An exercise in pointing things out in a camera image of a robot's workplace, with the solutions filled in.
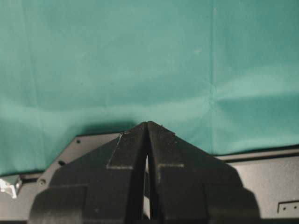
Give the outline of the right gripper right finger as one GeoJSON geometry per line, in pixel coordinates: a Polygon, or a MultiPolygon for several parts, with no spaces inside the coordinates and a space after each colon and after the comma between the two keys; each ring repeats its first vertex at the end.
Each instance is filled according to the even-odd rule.
{"type": "Polygon", "coordinates": [[[235,168],[148,122],[150,217],[162,224],[245,223],[260,217],[235,168]]]}

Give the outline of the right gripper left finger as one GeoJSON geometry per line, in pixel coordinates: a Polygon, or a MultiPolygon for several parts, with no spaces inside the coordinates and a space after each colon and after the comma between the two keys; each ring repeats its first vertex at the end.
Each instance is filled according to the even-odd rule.
{"type": "Polygon", "coordinates": [[[31,224],[133,224],[143,216],[147,123],[62,166],[32,205],[31,224]]]}

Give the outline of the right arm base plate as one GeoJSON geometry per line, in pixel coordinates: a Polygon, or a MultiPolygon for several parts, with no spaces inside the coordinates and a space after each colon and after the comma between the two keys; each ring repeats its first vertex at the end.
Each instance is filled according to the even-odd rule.
{"type": "MultiPolygon", "coordinates": [[[[21,186],[16,199],[0,192],[0,219],[25,223],[37,193],[46,189],[54,172],[118,137],[118,133],[76,136],[44,172],[2,176],[17,177],[21,186]]],[[[234,167],[245,188],[255,194],[261,218],[298,218],[299,147],[258,150],[219,156],[234,167]]]]}

